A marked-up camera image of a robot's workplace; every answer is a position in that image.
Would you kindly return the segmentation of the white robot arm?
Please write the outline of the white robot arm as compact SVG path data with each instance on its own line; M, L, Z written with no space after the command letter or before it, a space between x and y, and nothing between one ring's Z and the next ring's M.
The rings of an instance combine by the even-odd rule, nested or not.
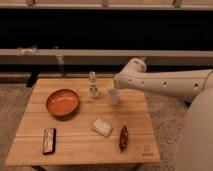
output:
M213 171L213 69L149 73L143 60L132 58L114 85L190 102L175 171Z

